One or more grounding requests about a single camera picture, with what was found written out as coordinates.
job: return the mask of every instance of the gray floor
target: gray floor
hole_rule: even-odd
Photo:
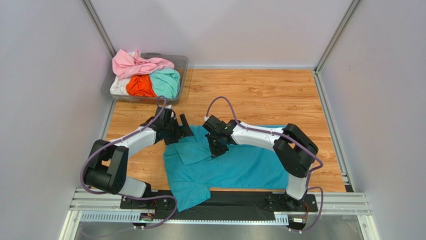
[[[309,219],[312,224],[315,216]],[[131,223],[113,222],[81,222],[76,240],[93,238],[82,236],[80,230],[92,236],[107,235],[131,227]],[[358,218],[355,215],[322,216],[316,227],[302,235],[288,232],[285,226],[266,225],[217,225],[217,224],[164,224],[157,228],[128,230],[112,237],[114,239],[141,239],[141,240],[362,240],[362,233]]]

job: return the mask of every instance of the orange cloth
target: orange cloth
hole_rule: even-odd
[[[157,97],[149,75],[132,76],[125,89],[131,96]]]

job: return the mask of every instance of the wooden tabletop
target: wooden tabletop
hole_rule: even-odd
[[[292,123],[299,126],[318,146],[318,156],[324,162],[324,167],[312,175],[309,185],[321,186],[325,192],[346,192],[310,70],[188,70],[182,97],[174,111],[177,115],[185,114],[189,125],[202,125],[210,102],[218,96],[227,97],[238,119],[247,124]],[[155,104],[117,102],[106,139],[116,139],[134,131],[153,117],[155,111]],[[233,118],[223,99],[216,101],[210,114],[225,122]],[[165,148],[161,141],[136,153],[128,161],[127,174],[150,183],[152,189],[169,190],[163,160]]]

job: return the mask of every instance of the blue fabric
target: blue fabric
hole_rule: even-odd
[[[166,68],[153,71],[149,78],[152,82],[152,89],[157,96],[163,95],[168,99],[178,96],[181,87],[181,75],[174,69]]]
[[[209,188],[286,189],[288,173],[275,152],[249,145],[230,145],[211,158],[202,126],[190,126],[194,136],[170,144],[164,152],[165,171],[179,212],[210,198]]]

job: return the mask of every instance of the pink cloth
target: pink cloth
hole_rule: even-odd
[[[120,49],[112,58],[112,70],[120,80],[131,78],[135,75],[147,75],[156,70],[173,68],[175,68],[173,62],[163,58],[143,59],[139,50],[136,50],[134,56],[130,56]]]

